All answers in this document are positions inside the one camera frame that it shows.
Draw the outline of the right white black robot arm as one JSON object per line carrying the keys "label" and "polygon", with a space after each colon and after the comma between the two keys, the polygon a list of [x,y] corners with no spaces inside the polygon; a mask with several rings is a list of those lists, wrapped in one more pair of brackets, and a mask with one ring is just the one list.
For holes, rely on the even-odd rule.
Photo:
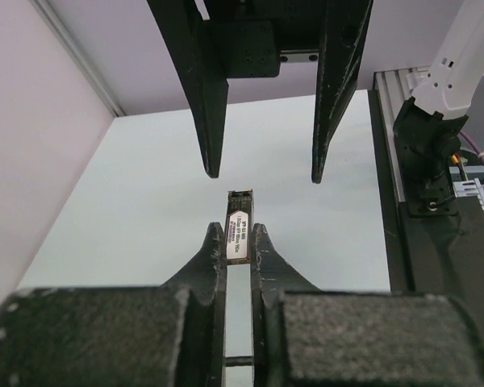
{"label": "right white black robot arm", "polygon": [[[228,82],[276,77],[285,52],[317,60],[311,179],[320,183],[328,147],[357,88],[372,13],[370,1],[151,1],[194,119],[206,174],[219,175]],[[448,214],[445,167],[484,73],[484,1],[466,1],[427,76],[393,125],[411,213]]]}

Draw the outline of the silver transceiver module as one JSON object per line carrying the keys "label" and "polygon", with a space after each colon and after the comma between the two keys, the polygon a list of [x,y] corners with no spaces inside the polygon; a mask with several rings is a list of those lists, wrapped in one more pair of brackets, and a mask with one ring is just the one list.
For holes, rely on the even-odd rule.
{"label": "silver transceiver module", "polygon": [[253,228],[253,191],[229,191],[225,221],[225,251],[228,265],[251,260]]}

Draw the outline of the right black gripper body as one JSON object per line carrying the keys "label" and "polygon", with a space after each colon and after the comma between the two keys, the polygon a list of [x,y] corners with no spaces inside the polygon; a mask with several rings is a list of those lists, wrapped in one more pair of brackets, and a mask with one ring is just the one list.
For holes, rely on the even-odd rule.
{"label": "right black gripper body", "polygon": [[222,79],[274,78],[316,61],[325,1],[194,1],[206,35],[200,69]]}

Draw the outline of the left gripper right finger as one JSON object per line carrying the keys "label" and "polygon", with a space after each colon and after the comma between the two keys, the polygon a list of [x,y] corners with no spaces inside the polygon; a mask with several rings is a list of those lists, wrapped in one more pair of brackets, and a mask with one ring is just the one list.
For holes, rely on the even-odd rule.
{"label": "left gripper right finger", "polygon": [[440,293],[317,288],[275,249],[251,242],[256,386],[484,386],[484,343]]}

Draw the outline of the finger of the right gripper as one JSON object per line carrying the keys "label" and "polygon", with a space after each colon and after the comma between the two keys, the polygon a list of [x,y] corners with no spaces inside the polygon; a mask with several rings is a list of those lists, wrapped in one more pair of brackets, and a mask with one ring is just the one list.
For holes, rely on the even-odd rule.
{"label": "finger of the right gripper", "polygon": [[336,129],[357,89],[373,2],[326,1],[319,37],[311,181],[319,184]]}
{"label": "finger of the right gripper", "polygon": [[228,83],[207,28],[194,1],[149,1],[181,87],[189,103],[202,163],[219,176]]}

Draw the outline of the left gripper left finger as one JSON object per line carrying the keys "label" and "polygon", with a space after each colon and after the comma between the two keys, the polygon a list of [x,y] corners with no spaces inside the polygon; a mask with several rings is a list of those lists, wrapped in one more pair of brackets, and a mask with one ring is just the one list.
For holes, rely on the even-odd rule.
{"label": "left gripper left finger", "polygon": [[0,305],[0,386],[223,386],[227,259],[211,223],[162,285],[23,288]]}

